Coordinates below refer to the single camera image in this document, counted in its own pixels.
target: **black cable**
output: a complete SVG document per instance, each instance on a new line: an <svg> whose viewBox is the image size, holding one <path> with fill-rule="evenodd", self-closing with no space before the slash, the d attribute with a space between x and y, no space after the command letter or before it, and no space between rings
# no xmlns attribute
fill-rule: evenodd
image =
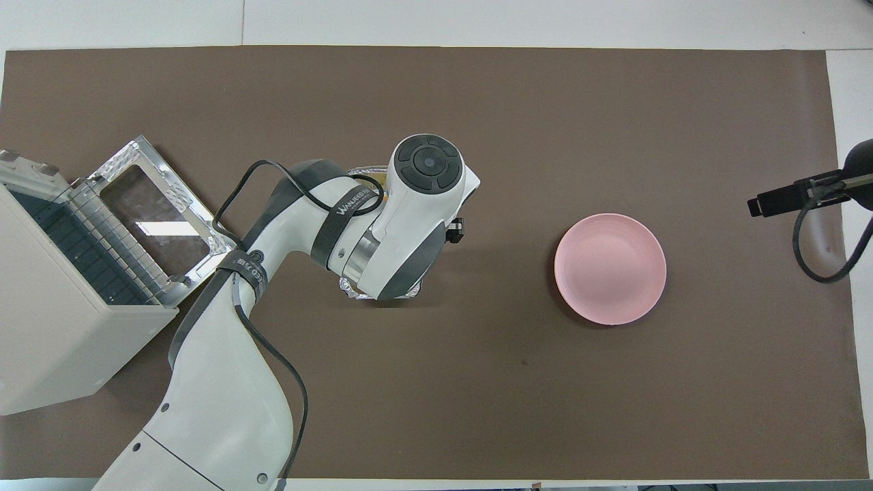
<svg viewBox="0 0 873 491"><path fill-rule="evenodd" d="M801 255L801 226L803 225L803 219L807 216L807 213L809 213L809 211L818 204L820 199L825 197L827 194L845 188L845 186L845 183L839 182L831 184L829 186L825 186L822 190L816 192L803 205L803 208L801 208L801 212L797 215L797 219L794 221L794 233L791 237L791 246L794 249L794 258L797 259L797 264L801 267L803 272L806 273L808 277L818 281L819 283L835 283L845 278L845 276L849 274L849 271L851 271L852 268L855 267L855 264L861 258L861 254L863 254L864 249L867 248L867 244L870 242L870 237L873 237L873 218L871 218L870 222L867 224L867 228L864 229L864 232L861 234L861 238L858 240L858 245L855 246L855 250L852 252L852 255L849 256L848 260L846 260L846 264L844 264L839 271L830 276L820 276L812 269L810 269L809 266L807 266L806 261L803 260L803 256Z"/></svg>
<svg viewBox="0 0 873 491"><path fill-rule="evenodd" d="M294 368L294 365L291 364L281 353L278 352L272 344L270 344L267 339L261 335L260 332L255 328L254 324L251 323L248 316L246 316L243 311L243 307L241 305L234 305L233 309L237 312L237 317L239 321L243 323L246 330L249 331L251 337L255 338L261 346L263 346L267 351L270 352L280 363L282 363L288 371L294 376L294 380L297 381L297 385L300 387L300 394L303 398L303 412L300 414L300 429L297 431L297 438L294 439L294 444L291 447L291 453L288 455L288 460L285 461L285 468L282 469L282 478L284 480L288 479L288 474L291 472L291 465L294 463L294 458L297 457L297 451L300 449L300 441L303 439L303 431L306 429L306 418L309 415L309 393L306 391L306 385L303 383L303 378L300 376L297 369ZM276 487L277 491L285 489L285 483L287 481L283 481L279 483L278 487Z"/></svg>
<svg viewBox="0 0 873 491"><path fill-rule="evenodd" d="M221 217L224 214L224 212L227 211L228 206L230 206L230 204L233 203L233 200L237 198L239 191L243 189L243 186L245 186L245 183L247 183L249 181L249 177L251 177L251 174L255 171L255 169L257 169L258 167L260 167L262 165L271 165L271 166L275 167L276 169L278 169L280 172L282 172L282 175L285 176L286 179L291 181L291 184L293 184L294 187L297 188L297 190L303 194L303 196L308 198L309 201L313 202L316 206L318 206L322 210L327 211L327 212L330 212L330 210L332 210L332 208L330 206L322 203L321 200L319 200L318 198L313 196L313 194L311 192L309 192L309 190L307 190L303 186L301 186L297 182L297 180L294 179L294 177L291 175L291 173L288 171L288 169L285 168L285 166L283 166L282 164L280 164L278 162L272 161L272 160L259 160L255 163L253 163L251 166L249 166L249 168L243 174L243 177L239 180L239 183L237 183L237 187L234 188L234 190L227 196L227 199L225 199L224 203L222 203L221 207L218 208L218 211L216 212L215 217L212 218L212 227L215 228L217 231L221 232L222 234L226 235L227 237L229 237L231 240L233 240L233 242L237 245L237 247L241 247L243 245L243 241L240 240L240 238L237 237L236 234L227 230L226 228L224 228L221 225ZM372 177L366 176L364 174L353 174L349 177L352 177L353 179L367 181L367 182L373 184L376 187L376 192L379 194L379 199L377 199L375 201L375 203L373 203L370 206L367 206L365 208L360 208L360 209L356 210L354 213L352 213L352 216L359 217L360 215L365 215L365 214L379 208L379 205L382 204L382 199L385 197L385 190L382 188L382 185L379 184L379 182L376 181L375 179L373 179Z"/></svg>

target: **circular button pad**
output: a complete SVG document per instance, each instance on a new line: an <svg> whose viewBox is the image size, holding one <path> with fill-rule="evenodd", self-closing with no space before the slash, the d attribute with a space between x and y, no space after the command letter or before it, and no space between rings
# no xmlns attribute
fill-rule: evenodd
<svg viewBox="0 0 873 491"><path fill-rule="evenodd" d="M436 135L411 136L400 144L394 161L401 180L423 194L440 194L461 179L461 156Z"/></svg>

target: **pink plate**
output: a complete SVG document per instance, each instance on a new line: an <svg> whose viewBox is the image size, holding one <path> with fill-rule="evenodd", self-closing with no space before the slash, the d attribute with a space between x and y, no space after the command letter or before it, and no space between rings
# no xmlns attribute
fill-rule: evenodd
<svg viewBox="0 0 873 491"><path fill-rule="evenodd" d="M667 260L655 235L631 217L602 213L570 227L554 255L554 278L577 314L616 326L661 298Z"/></svg>

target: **velcro strap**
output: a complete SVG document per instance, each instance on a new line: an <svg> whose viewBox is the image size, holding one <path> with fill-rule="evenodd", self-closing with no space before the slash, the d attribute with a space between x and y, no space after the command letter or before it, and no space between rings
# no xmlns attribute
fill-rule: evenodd
<svg viewBox="0 0 873 491"><path fill-rule="evenodd" d="M315 235L313 249L309 252L309 257L313 258L313 261L327 269L327 261L330 259L333 247L340 240L342 232L346 230L352 215L373 196L378 196L375 191L367 186L357 185L340 198L327 214L319 233Z"/></svg>
<svg viewBox="0 0 873 491"><path fill-rule="evenodd" d="M239 273L255 290L255 301L260 300L261 295L267 289L267 272L264 267L249 254L239 249L228 252L216 269L226 269Z"/></svg>

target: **white table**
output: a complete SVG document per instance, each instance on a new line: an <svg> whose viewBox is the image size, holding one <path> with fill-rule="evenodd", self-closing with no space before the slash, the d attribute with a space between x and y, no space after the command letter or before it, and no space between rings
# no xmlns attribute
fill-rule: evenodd
<svg viewBox="0 0 873 491"><path fill-rule="evenodd" d="M834 158L842 165L856 143L873 138L873 5L864 0L0 0L3 56L11 49L191 45L827 50ZM842 212L846 249L851 251L870 212L854 203L844 204ZM873 429L873 252L861 259L851 281L864 422ZM867 448L873 463L870 430ZM531 477L293 484L305 490L528 488L538 482L538 476ZM542 481L549 488L637 483L652 482ZM88 481L67 484L89 486ZM9 486L0 482L0 489Z"/></svg>

